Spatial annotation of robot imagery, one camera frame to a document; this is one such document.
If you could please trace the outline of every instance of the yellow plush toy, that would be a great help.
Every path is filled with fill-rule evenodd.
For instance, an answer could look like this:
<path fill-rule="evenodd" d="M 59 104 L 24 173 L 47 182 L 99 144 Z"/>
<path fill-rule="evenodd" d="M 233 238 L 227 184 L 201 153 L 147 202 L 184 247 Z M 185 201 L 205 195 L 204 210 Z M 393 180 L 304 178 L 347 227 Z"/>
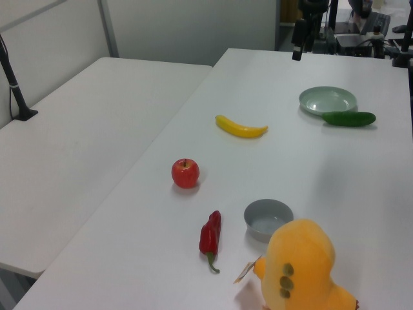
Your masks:
<path fill-rule="evenodd" d="M 333 245 L 311 220 L 295 220 L 271 237 L 254 272 L 271 310 L 356 310 L 358 301 L 330 277 Z"/>

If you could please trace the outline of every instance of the gray bowl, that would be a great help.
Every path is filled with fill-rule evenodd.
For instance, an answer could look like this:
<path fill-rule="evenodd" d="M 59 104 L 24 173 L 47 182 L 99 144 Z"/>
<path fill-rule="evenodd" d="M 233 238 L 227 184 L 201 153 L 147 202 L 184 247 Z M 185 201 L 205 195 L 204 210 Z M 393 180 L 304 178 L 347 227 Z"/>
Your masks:
<path fill-rule="evenodd" d="M 247 231 L 258 241 L 266 243 L 270 241 L 274 231 L 293 219 L 291 209 L 273 199 L 254 201 L 244 211 Z"/>

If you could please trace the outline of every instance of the yellow banana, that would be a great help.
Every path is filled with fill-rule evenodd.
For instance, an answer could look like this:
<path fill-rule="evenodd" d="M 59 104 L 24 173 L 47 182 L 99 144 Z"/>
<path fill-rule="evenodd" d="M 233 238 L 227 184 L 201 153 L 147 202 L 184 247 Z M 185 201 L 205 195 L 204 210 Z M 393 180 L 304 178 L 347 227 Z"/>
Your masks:
<path fill-rule="evenodd" d="M 256 138 L 262 136 L 267 131 L 268 126 L 264 127 L 247 127 L 234 123 L 224 115 L 217 115 L 215 117 L 216 124 L 219 128 L 242 138 Z"/>

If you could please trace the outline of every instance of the apple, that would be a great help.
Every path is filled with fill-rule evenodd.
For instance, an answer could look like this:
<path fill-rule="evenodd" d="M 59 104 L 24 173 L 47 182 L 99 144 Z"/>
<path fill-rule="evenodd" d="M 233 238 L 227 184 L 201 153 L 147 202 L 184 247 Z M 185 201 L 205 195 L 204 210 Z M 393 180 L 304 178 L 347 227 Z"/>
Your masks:
<path fill-rule="evenodd" d="M 194 160 L 182 158 L 172 166 L 172 179 L 179 187 L 190 189 L 195 186 L 199 178 L 199 167 Z"/>

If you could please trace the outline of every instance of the light green plate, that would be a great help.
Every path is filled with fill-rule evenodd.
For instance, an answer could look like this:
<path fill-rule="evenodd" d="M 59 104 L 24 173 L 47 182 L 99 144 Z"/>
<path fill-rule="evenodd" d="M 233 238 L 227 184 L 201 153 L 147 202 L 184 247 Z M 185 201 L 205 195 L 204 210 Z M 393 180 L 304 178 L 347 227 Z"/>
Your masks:
<path fill-rule="evenodd" d="M 299 103 L 303 109 L 316 115 L 357 108 L 357 99 L 351 92 L 330 86 L 313 87 L 303 91 L 299 95 Z"/>

